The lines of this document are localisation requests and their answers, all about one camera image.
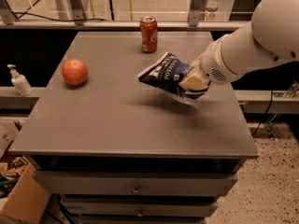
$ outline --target cardboard box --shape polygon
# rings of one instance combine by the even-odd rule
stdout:
[[[31,224],[40,222],[50,200],[50,194],[32,178],[35,170],[29,163],[15,188],[6,198],[7,201],[0,209],[0,215]]]

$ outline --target bottle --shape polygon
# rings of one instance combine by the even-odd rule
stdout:
[[[17,92],[21,96],[29,95],[33,92],[32,87],[30,86],[28,80],[24,75],[19,74],[16,69],[16,65],[14,64],[8,64],[7,67],[10,69],[10,74],[12,76],[11,83],[16,88]]]

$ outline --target drawer handle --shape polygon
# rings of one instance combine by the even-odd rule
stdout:
[[[139,190],[138,185],[135,185],[134,190],[132,190],[133,195],[139,195],[141,193],[141,190]]]
[[[144,214],[142,213],[142,211],[141,211],[141,210],[139,210],[139,212],[136,214],[136,216],[137,216],[137,217],[143,217],[143,216],[144,216]]]

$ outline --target desk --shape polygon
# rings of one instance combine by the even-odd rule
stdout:
[[[191,63],[211,41],[160,32],[146,54],[137,32],[78,33],[9,152],[28,157],[37,182],[82,223],[204,223],[240,165],[258,157],[234,91],[212,85],[186,105],[136,75],[166,51]],[[77,88],[61,75],[70,58],[89,67]]]

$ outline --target metal post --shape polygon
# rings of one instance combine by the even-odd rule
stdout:
[[[7,0],[0,0],[0,17],[6,25],[12,25],[17,20],[15,15],[9,9]]]
[[[69,3],[73,10],[73,18],[75,20],[75,24],[82,24],[86,20],[86,18],[84,15],[81,0],[69,0]]]
[[[188,18],[188,23],[190,26],[197,26],[199,21],[204,19],[203,11],[203,0],[191,0],[190,4],[190,14]]]

